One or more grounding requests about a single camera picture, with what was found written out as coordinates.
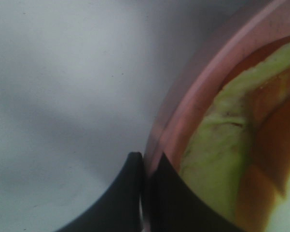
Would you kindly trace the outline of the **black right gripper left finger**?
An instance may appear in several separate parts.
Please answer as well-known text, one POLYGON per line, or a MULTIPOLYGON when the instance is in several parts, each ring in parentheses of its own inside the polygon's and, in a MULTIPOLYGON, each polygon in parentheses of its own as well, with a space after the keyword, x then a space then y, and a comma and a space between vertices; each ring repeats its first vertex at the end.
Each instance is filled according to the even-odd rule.
POLYGON ((143 158, 128 154, 121 171, 105 193, 60 232, 140 232, 143 158))

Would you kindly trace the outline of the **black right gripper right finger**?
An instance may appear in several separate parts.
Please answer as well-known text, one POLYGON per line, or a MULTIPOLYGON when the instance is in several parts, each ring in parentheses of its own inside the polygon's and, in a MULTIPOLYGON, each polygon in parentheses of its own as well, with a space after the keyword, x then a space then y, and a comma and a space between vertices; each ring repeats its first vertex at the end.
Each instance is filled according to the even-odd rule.
POLYGON ((162 155, 156 171, 145 178, 142 192, 146 232, 239 232, 201 201, 162 155))

